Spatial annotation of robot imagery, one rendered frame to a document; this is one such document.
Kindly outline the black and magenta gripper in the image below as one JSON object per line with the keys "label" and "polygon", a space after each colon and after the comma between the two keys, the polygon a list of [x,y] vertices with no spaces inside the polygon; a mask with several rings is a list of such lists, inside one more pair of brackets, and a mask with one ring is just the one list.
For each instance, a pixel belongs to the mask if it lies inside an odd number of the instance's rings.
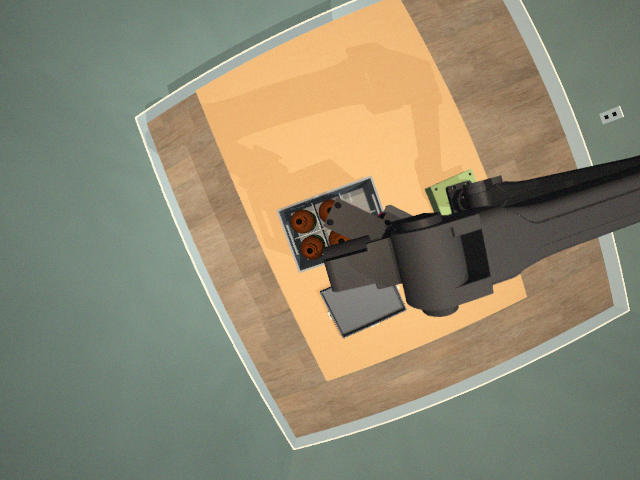
{"label": "black and magenta gripper", "polygon": [[[395,207],[395,206],[393,206],[393,205],[386,205],[386,206],[385,206],[385,209],[384,209],[384,211],[383,211],[383,212],[391,212],[391,213],[393,213],[393,214],[395,214],[396,216],[401,217],[401,218],[407,218],[407,217],[411,217],[411,216],[413,216],[413,215],[411,215],[411,214],[409,214],[409,213],[407,213],[407,212],[405,212],[405,211],[403,211],[403,210],[401,210],[401,209],[399,209],[399,208],[397,208],[397,207]],[[383,212],[381,212],[381,213],[383,213]],[[392,226],[388,227],[388,228],[387,228],[387,229],[382,233],[382,235],[380,236],[380,239],[382,238],[383,234],[384,234],[384,233],[385,233],[389,228],[391,228],[391,227],[392,227]]]}

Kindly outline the dark grey crate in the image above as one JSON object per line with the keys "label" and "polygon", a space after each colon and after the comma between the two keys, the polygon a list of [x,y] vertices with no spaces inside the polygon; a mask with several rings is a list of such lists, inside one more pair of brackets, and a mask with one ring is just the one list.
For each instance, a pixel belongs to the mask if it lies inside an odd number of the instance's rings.
{"label": "dark grey crate", "polygon": [[[351,187],[350,185],[352,186],[357,185],[359,189],[353,192],[343,189],[344,187]],[[357,181],[331,189],[329,191],[320,193],[318,195],[312,196],[310,198],[301,200],[299,202],[293,203],[291,205],[288,205],[276,210],[299,273],[324,265],[323,254],[318,259],[309,260],[302,255],[300,250],[300,245],[306,237],[316,234],[321,236],[324,239],[324,241],[326,238],[325,247],[330,246],[329,234],[332,230],[323,226],[325,222],[323,222],[319,216],[319,207],[324,201],[329,199],[335,200],[336,197],[354,206],[357,206],[367,212],[370,211],[370,213],[375,216],[378,216],[380,212],[384,211],[379,196],[374,191],[374,189],[363,179],[359,179]],[[312,231],[304,234],[296,232],[291,226],[291,217],[293,213],[301,209],[312,212],[315,215],[316,219],[318,216],[316,227]],[[316,213],[315,213],[315,210],[316,210]],[[373,212],[371,210],[373,210]],[[324,235],[323,235],[323,232],[324,232]]]}

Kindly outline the brown glass bottle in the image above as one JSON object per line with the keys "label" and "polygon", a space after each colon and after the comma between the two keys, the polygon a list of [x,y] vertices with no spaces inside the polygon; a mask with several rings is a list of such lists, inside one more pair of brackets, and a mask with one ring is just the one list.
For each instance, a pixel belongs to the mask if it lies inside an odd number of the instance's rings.
{"label": "brown glass bottle", "polygon": [[320,207],[319,207],[319,216],[320,216],[320,218],[321,218],[321,220],[323,222],[326,221],[327,216],[328,216],[328,214],[329,214],[329,212],[330,212],[330,210],[331,210],[331,208],[332,208],[332,206],[334,204],[334,201],[335,200],[332,200],[332,199],[326,200],[320,205]]}
{"label": "brown glass bottle", "polygon": [[323,247],[325,247],[324,239],[319,235],[313,234],[302,241],[300,250],[305,258],[315,260],[323,254]]}
{"label": "brown glass bottle", "polygon": [[348,241],[348,240],[351,240],[351,239],[349,239],[349,238],[347,238],[347,237],[345,237],[345,236],[343,236],[341,234],[338,234],[338,233],[336,233],[334,231],[331,231],[330,234],[329,234],[329,244],[330,245],[338,244],[338,243],[345,242],[345,241]]}
{"label": "brown glass bottle", "polygon": [[301,234],[312,231],[316,227],[316,224],[317,219],[315,215],[308,210],[298,210],[291,217],[292,228]]}

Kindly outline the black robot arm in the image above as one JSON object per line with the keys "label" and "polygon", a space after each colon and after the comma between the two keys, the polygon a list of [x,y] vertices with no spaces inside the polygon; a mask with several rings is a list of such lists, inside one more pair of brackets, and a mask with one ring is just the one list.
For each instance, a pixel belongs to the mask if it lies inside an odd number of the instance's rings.
{"label": "black robot arm", "polygon": [[323,226],[351,240],[323,247],[332,291],[402,284],[409,306],[445,317],[552,254],[640,222],[640,155],[474,183],[446,187],[449,215],[377,217],[336,197]]}

